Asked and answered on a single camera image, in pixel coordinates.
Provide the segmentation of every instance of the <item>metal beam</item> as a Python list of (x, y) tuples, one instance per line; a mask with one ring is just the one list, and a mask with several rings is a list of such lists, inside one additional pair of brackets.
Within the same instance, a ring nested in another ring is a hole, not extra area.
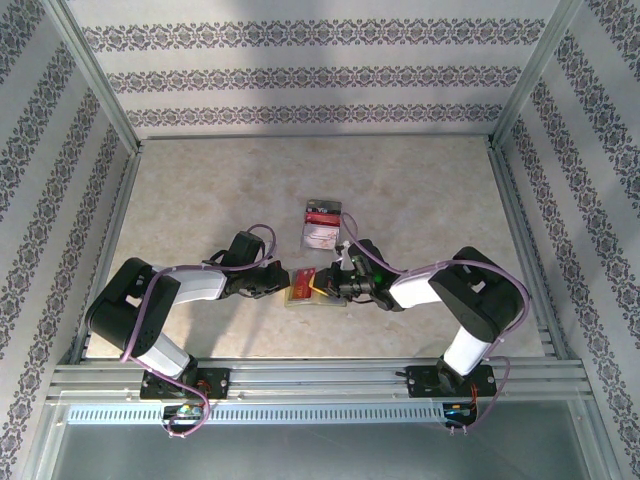
[(547, 292), (542, 273), (536, 261), (533, 240), (529, 238), (524, 212), (520, 210), (516, 191), (506, 171), (505, 159), (500, 148), (493, 148), (487, 142), (487, 153), (491, 161), (491, 168), (496, 179), (498, 193), (507, 217), (507, 224), (511, 231), (511, 237), (516, 247), (520, 268), (524, 276), (524, 282), (531, 294), (533, 313), (548, 328), (551, 343), (553, 344), (557, 358), (566, 360), (570, 358), (570, 352), (565, 348), (558, 319), (551, 306), (549, 293)]
[[(98, 260), (96, 275), (94, 277), (93, 283), (91, 284), (88, 301), (85, 305), (85, 314), (86, 310), (91, 306), (91, 303), (93, 303), (95, 298), (98, 296), (98, 293), (100, 293), (100, 291), (107, 284), (109, 270), (111, 269), (111, 262), (113, 262), (113, 256), (115, 255), (118, 238), (120, 238), (120, 231), (122, 230), (124, 217), (127, 213), (127, 207), (129, 206), (129, 199), (131, 198), (133, 185), (135, 183), (136, 175), (138, 174), (138, 167), (140, 166), (140, 159), (142, 158), (143, 150), (144, 146), (140, 146), (140, 148), (138, 148), (135, 152), (131, 153), (129, 165), (127, 166), (127, 171), (125, 172), (125, 177), (123, 180), (123, 187), (121, 188), (120, 193), (118, 194), (118, 199), (116, 200), (117, 203), (115, 208), (115, 215), (111, 221), (111, 224), (109, 225), (109, 231), (107, 232), (105, 245), (102, 253), (100, 254), (100, 259)], [(86, 339), (88, 335), (89, 330), (87, 329), (87, 326), (84, 322), (81, 322), (80, 327), (78, 328), (78, 335), (73, 345), (73, 350), (71, 351), (69, 363), (77, 364), (80, 362), (84, 349), (87, 346)]]
[[(229, 368), (228, 406), (252, 404), (319, 405), (384, 403), (409, 405), (403, 378), (396, 375), (409, 365), (435, 365), (437, 359), (373, 360), (202, 360), (201, 367)], [(504, 378), (505, 363), (492, 361), (495, 381)], [(133, 364), (87, 361), (56, 368), (46, 402), (56, 405), (139, 404), (142, 369)], [(576, 400), (593, 397), (580, 360), (546, 357), (514, 358), (499, 398), (505, 401)], [(451, 398), (447, 401), (464, 401)], [(180, 403), (179, 400), (165, 401)]]
[(53, 21), (62, 39), (76, 59), (85, 80), (95, 92), (100, 105), (115, 127), (129, 153), (137, 150), (139, 140), (129, 118), (118, 102), (106, 75), (100, 68), (82, 29), (75, 21), (66, 0), (42, 0), (47, 16)]
[(520, 110), (522, 110), (524, 103), (527, 101), (527, 97), (540, 79), (542, 71), (560, 42), (560, 38), (564, 35), (582, 3), (582, 0), (560, 0), (558, 3), (533, 54), (531, 54), (531, 58), (527, 62), (527, 66), (513, 89), (513, 93), (502, 109), (493, 134), (494, 146), (501, 146), (504, 143), (516, 118), (518, 118)]

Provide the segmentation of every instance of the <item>floral pattern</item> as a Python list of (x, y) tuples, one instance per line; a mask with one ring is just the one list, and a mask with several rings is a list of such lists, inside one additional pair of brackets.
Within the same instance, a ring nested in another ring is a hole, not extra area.
[[(42, 312), (42, 318), (40, 318), (38, 322), (37, 333), (34, 335), (33, 343), (28, 348), (27, 356), (29, 360), (24, 364), (25, 370), (20, 375), (17, 385), (18, 388), (13, 394), (15, 400), (11, 403), (7, 414), (9, 421), (2, 425), (3, 432), (0, 436), (0, 445), (2, 446), (0, 478), (11, 478), (12, 462), (15, 461), (16, 453), (22, 447), (26, 423), (33, 412), (36, 394), (42, 386), (44, 367), (50, 356), (49, 349), (57, 333), (60, 317), (66, 308), (73, 279), (89, 236), (93, 217), (98, 208), (102, 189), (113, 162), (116, 147), (119, 143), (120, 139), (118, 134), (115, 132), (113, 126), (109, 126), (100, 147), (100, 153), (98, 154), (91, 177), (89, 178), (87, 189), (82, 197), (80, 208), (76, 213), (76, 219), (69, 233), (66, 249), (62, 253), (58, 271), (53, 277), (51, 292), (46, 300), (46, 308)], [(118, 191), (120, 185), (122, 185), (125, 171), (126, 165), (120, 176)], [(111, 222), (117, 198), (118, 195), (116, 193), (111, 204), (107, 227)], [(101, 250), (106, 239), (107, 231), (108, 228), (104, 230), (104, 236), (100, 242), (99, 252), (94, 261), (94, 265), (97, 265), (100, 254), (102, 253)]]
[(353, 19), (85, 27), (95, 52), (303, 45), (533, 45), (541, 19)]
[(587, 348), (593, 355), (592, 361), (596, 367), (598, 379), (607, 395), (607, 402), (613, 413), (613, 421), (618, 426), (620, 439), (624, 442), (626, 453), (630, 456), (632, 471), (640, 477), (639, 417), (638, 413), (634, 411), (631, 396), (626, 391), (627, 385), (620, 379), (622, 372), (615, 361), (613, 346), (604, 333), (600, 313), (594, 306), (591, 291), (582, 273), (582, 267), (576, 259), (574, 245), (569, 238), (564, 220), (560, 216), (558, 204), (554, 199), (531, 135), (521, 117), (516, 121), (511, 133), (522, 158), (549, 239), (555, 250), (558, 267), (566, 283), (576, 318), (582, 327)]
[(616, 113), (615, 105), (571, 33), (560, 41), (555, 56), (589, 117), (591, 128), (609, 155), (620, 184), (624, 185), (627, 197), (632, 200), (632, 207), (640, 210), (640, 149), (634, 144), (627, 126)]
[(582, 163), (580, 153), (574, 146), (567, 125), (544, 81), (541, 80), (536, 85), (531, 92), (531, 99), (558, 156), (560, 167), (566, 174), (573, 198), (582, 213), (596, 254), (601, 259), (605, 276), (611, 284), (611, 291), (616, 294), (616, 303), (624, 312), (622, 316), (629, 332), (636, 339), (636, 348), (640, 349), (640, 288), (635, 284), (635, 275), (630, 273), (629, 260), (624, 256), (624, 250), (612, 230), (589, 172)]
[(0, 21), (0, 85), (44, 18), (44, 8), (38, 0), (14, 0)]
[(13, 135), (0, 153), (0, 222), (75, 67), (71, 53), (60, 43), (13, 129)]
[(640, 82), (640, 15), (636, 6), (629, 0), (587, 0), (587, 5)]
[(116, 93), (347, 87), (513, 87), (520, 67), (373, 66), (171, 70), (107, 75)]
[(91, 89), (85, 93), (71, 124), (67, 139), (56, 158), (42, 196), (32, 214), (33, 220), (22, 238), (24, 243), (16, 252), (13, 268), (7, 274), (6, 285), (0, 293), (0, 360), (4, 358), (4, 349), (11, 340), (11, 331), (20, 316), (25, 295), (31, 288), (40, 257), (49, 240), (49, 234), (58, 217), (65, 193), (71, 182), (75, 166), (78, 163), (93, 121), (100, 104)]
[(502, 105), (298, 105), (129, 110), (134, 127), (281, 123), (494, 122)]

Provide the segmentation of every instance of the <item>small box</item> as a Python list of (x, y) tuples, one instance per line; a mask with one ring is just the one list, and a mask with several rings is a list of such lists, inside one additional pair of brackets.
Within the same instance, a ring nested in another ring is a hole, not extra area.
[(340, 236), (342, 203), (331, 200), (309, 200), (302, 228), (302, 246), (333, 250)]

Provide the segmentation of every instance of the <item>wallpaper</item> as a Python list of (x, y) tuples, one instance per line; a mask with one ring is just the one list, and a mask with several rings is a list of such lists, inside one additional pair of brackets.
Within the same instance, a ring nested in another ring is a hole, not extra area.
[(19, 478), (129, 154), (37, 0), (0, 0), (0, 479)]
[(491, 133), (557, 0), (70, 0), (140, 138)]
[(624, 478), (640, 478), (639, 32), (633, 2), (585, 2), (503, 150)]

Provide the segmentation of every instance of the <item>metal bar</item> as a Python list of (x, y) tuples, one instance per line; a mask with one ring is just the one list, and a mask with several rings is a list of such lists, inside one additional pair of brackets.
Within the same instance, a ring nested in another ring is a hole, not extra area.
[(31, 445), (23, 479), (50, 479), (58, 459), (58, 452), (67, 426), (69, 407), (45, 405)]
[[(162, 405), (76, 405), (69, 423), (83, 425), (158, 424)], [(443, 421), (442, 404), (324, 404), (324, 405), (215, 405), (209, 424), (322, 425), (354, 423), (427, 423)]]
[[(318, 137), (442, 137), (442, 133), (423, 133), (423, 132), (352, 132), (352, 133), (226, 133), (226, 134), (203, 134), (203, 135), (149, 135), (144, 141), (155, 140), (218, 140), (222, 138), (318, 138)], [(447, 137), (486, 137), (485, 133), (464, 133), (451, 132), (446, 133)]]
[(500, 193), (500, 199), (507, 217), (509, 230), (516, 246), (520, 268), (524, 280), (531, 294), (531, 302), (534, 312), (540, 316), (549, 330), (556, 357), (561, 360), (569, 358), (569, 352), (564, 346), (558, 319), (556, 318), (549, 294), (544, 286), (542, 274), (536, 262), (536, 255), (529, 238), (524, 220), (524, 213), (520, 210), (516, 192), (511, 184), (511, 179), (506, 172), (505, 160), (499, 148), (494, 149), (487, 144), (487, 152), (491, 161), (491, 168), (496, 178), (496, 185)]
[(564, 35), (581, 4), (582, 0), (560, 0), (558, 3), (540, 41), (527, 62), (527, 66), (513, 89), (513, 93), (498, 118), (493, 134), (493, 146), (499, 147), (504, 143), (527, 97), (540, 79), (542, 71), (560, 42), (560, 38)]
[(75, 21), (67, 2), (65, 0), (43, 0), (42, 4), (48, 17), (53, 21), (62, 39), (75, 57), (85, 80), (100, 100), (100, 104), (126, 145), (127, 150), (130, 153), (135, 152), (138, 148), (138, 137), (124, 109), (118, 102), (111, 85), (109, 85), (100, 64), (93, 55), (91, 47), (89, 47), (84, 38), (82, 30)]
[[(240, 370), (314, 370), (314, 369), (388, 369), (394, 370), (409, 365), (435, 365), (437, 358), (202, 358), (198, 360), (198, 365), (203, 368), (231, 368)], [(582, 368), (582, 361), (563, 360), (558, 362), (545, 357), (511, 357), (509, 361), (514, 367), (546, 367), (546, 368), (566, 368), (574, 366)], [(500, 368), (505, 363), (502, 360), (491, 360), (487, 363), (494, 368)], [(120, 363), (117, 359), (90, 359), (84, 360), (80, 365), (57, 365), (55, 371), (100, 371), (100, 370), (140, 370), (134, 363)]]
[[(113, 218), (113, 221), (111, 222), (111, 225), (109, 225), (109, 232), (107, 232), (107, 237), (105, 240), (106, 248), (103, 248), (100, 259), (98, 260), (96, 276), (94, 278), (93, 284), (91, 285), (91, 290), (89, 291), (88, 301), (85, 305), (85, 314), (86, 309), (89, 308), (93, 300), (98, 296), (98, 293), (107, 284), (109, 270), (111, 269), (111, 262), (113, 262), (116, 245), (118, 244), (118, 238), (120, 237), (120, 231), (122, 230), (124, 217), (127, 213), (127, 207), (129, 206), (129, 199), (131, 198), (133, 185), (135, 183), (136, 175), (138, 174), (138, 167), (140, 166), (140, 159), (142, 158), (143, 149), (144, 147), (141, 146), (131, 154), (132, 158), (129, 161), (129, 166), (127, 167), (127, 172), (125, 173), (125, 183), (123, 188), (120, 190), (118, 199), (116, 200), (117, 204), (115, 216)], [(87, 329), (87, 326), (84, 322), (81, 322), (80, 327), (78, 328), (78, 336), (76, 338), (76, 342), (73, 346), (73, 350), (69, 358), (69, 363), (77, 364), (82, 359), (82, 353), (84, 352), (86, 346), (86, 339), (88, 334), (89, 330)]]
[[(590, 412), (587, 404), (590, 404), (595, 412)], [(602, 417), (597, 410), (595, 400), (588, 402), (574, 400), (568, 402), (568, 405), (578, 443), (582, 449), (582, 456), (591, 478), (621, 480), (622, 473), (613, 454), (609, 436), (604, 430)]]
[[(205, 360), (201, 366), (231, 369), (228, 400), (312, 404), (329, 402), (406, 402), (405, 381), (396, 375), (408, 365), (435, 364), (437, 359), (372, 360)], [(501, 382), (504, 362), (491, 362)], [(500, 401), (553, 396), (591, 398), (591, 387), (579, 360), (512, 359), (510, 379)], [(56, 368), (47, 403), (138, 403), (142, 370), (118, 361), (85, 362)], [(452, 398), (450, 401), (463, 401)], [(165, 403), (180, 403), (179, 399)]]

